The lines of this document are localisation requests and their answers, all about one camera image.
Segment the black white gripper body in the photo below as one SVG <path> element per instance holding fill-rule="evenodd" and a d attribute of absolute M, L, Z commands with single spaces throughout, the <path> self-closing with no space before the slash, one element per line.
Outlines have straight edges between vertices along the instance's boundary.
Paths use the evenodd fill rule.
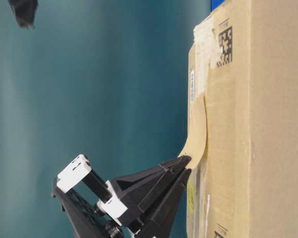
<path fill-rule="evenodd" d="M 52 196 L 66 212 L 76 238 L 139 235 L 139 161 L 124 155 L 56 158 Z"/>

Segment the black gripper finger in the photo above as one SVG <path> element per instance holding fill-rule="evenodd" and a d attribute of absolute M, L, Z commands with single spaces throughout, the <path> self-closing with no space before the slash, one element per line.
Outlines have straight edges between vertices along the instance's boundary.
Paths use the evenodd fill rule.
<path fill-rule="evenodd" d="M 126 176 L 116 177 L 111 184 L 119 200 L 127 210 L 118 218 L 129 225 L 148 213 L 167 189 L 175 182 L 191 161 L 189 156 L 180 156 L 158 166 Z"/>
<path fill-rule="evenodd" d="M 150 212 L 145 225 L 136 234 L 136 237 L 168 238 L 170 236 L 180 200 L 186 189 L 191 171 L 191 169 L 185 169 L 172 182 L 167 192 Z"/>

